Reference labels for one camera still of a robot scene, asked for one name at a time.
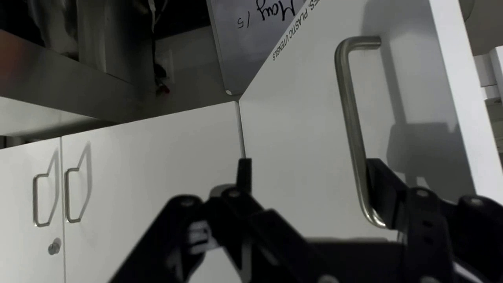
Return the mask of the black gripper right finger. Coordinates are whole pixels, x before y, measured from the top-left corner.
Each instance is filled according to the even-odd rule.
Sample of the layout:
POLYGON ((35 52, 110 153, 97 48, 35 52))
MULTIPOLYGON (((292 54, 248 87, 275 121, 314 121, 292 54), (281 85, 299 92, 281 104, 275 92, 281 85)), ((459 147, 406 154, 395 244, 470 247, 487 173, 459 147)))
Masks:
POLYGON ((454 203, 406 186, 380 159, 366 161, 369 205, 388 230, 404 236, 404 282, 503 283, 503 206, 487 197, 454 203))

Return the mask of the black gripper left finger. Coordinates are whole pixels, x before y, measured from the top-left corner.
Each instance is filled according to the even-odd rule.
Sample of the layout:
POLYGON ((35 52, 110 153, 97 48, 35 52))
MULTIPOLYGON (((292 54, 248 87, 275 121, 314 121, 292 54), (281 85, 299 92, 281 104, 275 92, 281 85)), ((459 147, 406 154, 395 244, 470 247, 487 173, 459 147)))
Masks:
POLYGON ((251 195, 251 161, 234 184, 203 202, 173 197, 112 276, 110 283, 189 283, 206 253, 223 249, 242 283, 332 283, 322 255, 277 211, 251 195))

